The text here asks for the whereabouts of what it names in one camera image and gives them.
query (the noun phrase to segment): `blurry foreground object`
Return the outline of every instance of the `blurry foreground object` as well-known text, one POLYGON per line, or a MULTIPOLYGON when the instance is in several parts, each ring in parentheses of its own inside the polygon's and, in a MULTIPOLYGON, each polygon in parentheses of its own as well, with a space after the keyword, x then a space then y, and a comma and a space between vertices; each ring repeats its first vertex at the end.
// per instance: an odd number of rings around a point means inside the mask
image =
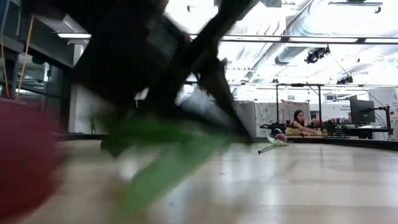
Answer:
POLYGON ((135 220, 152 202, 178 185, 214 152, 227 150, 234 140, 227 134, 192 127, 155 118, 131 118, 113 126, 106 147, 114 157, 132 145, 138 146, 137 151, 156 145, 164 145, 166 149, 133 177, 111 223, 135 220))
POLYGON ((56 191, 57 131, 42 113, 0 100, 0 223, 38 208, 56 191))
POLYGON ((212 128, 251 137, 233 108, 225 79, 225 63, 218 58, 218 44, 251 0, 224 0, 219 13, 193 41, 163 13, 164 0, 23 1, 25 12, 57 19, 48 10, 69 14, 91 39, 70 75, 102 99, 112 103, 119 119, 131 110, 134 97, 148 88, 141 114, 155 114, 172 121, 196 121, 212 128), (195 109, 175 104, 190 74, 212 95, 224 111, 228 125, 215 123, 195 109))

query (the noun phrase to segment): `woman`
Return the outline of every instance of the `woman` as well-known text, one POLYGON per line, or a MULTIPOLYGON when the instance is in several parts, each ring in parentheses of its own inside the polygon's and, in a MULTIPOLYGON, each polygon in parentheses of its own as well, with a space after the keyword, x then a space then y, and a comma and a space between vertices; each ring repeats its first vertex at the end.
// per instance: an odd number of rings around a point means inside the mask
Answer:
POLYGON ((294 112, 293 129, 287 131, 287 134, 304 134, 304 135, 317 135, 317 130, 305 127, 304 112, 297 110, 294 112))

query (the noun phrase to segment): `red object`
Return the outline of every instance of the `red object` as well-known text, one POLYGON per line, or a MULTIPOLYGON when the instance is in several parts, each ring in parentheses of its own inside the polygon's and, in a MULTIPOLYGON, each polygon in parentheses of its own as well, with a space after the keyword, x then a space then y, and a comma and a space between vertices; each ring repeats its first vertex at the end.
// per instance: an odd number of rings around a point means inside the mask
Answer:
POLYGON ((278 140, 281 140, 281 141, 283 141, 283 142, 287 142, 287 136, 284 135, 284 134, 277 134, 277 135, 275 135, 274 138, 275 138, 275 139, 278 139, 278 140))
POLYGON ((0 102, 0 223, 38 208, 57 189, 56 125, 24 105, 0 102))

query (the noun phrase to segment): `floor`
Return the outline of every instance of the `floor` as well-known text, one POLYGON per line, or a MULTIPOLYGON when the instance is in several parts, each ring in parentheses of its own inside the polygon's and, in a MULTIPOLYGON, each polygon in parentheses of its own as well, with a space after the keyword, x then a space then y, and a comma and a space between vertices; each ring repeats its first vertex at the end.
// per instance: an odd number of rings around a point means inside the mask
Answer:
MULTIPOLYGON (((66 143, 73 154, 57 195, 23 224, 99 224, 125 179, 154 155, 113 161, 98 141, 66 143)), ((141 223, 396 224, 398 154, 292 144, 260 156, 232 146, 153 204, 141 223)))

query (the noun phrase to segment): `cable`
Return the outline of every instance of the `cable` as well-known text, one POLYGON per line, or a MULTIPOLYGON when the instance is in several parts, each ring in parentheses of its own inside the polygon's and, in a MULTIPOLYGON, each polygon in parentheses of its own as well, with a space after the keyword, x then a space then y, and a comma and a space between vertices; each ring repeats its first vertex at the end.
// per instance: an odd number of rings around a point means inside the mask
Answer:
POLYGON ((30 19, 29 32, 27 34, 27 40, 26 40, 24 63, 22 64, 22 71, 21 71, 21 77, 19 79, 18 93, 17 93, 16 100, 19 99, 19 92, 20 92, 21 86, 22 86, 22 79, 24 78, 24 72, 25 72, 25 68, 26 68, 26 60, 27 60, 27 56, 28 56, 27 53, 29 51, 30 38, 32 37, 33 21, 34 21, 34 16, 32 16, 32 18, 30 19))
POLYGON ((370 94, 369 93, 369 91, 367 91, 365 88, 363 88, 363 86, 361 86, 361 88, 371 97, 371 98, 373 98, 376 102, 378 102, 382 107, 384 107, 384 105, 379 101, 379 100, 377 100, 374 96, 372 96, 372 94, 370 94))
POLYGON ((382 121, 382 122, 379 121, 380 124, 387 126, 387 123, 383 120, 383 118, 379 114, 375 113, 374 115, 376 115, 376 117, 378 117, 382 121))
POLYGON ((381 123, 380 122, 380 119, 376 116, 376 121, 378 121, 379 122, 379 124, 381 123))
POLYGON ((10 97, 10 92, 8 90, 8 77, 7 77, 7 70, 6 70, 6 57, 4 54, 4 41, 1 38, 1 59, 2 59, 2 67, 3 67, 3 72, 4 72, 4 81, 6 81, 6 93, 7 97, 10 97))
POLYGON ((332 54, 330 54, 330 56, 333 58, 333 60, 338 64, 338 66, 340 66, 341 69, 343 69, 343 71, 345 72, 345 74, 349 75, 349 73, 343 68, 343 66, 340 65, 340 63, 338 63, 338 61, 334 58, 334 56, 332 54))

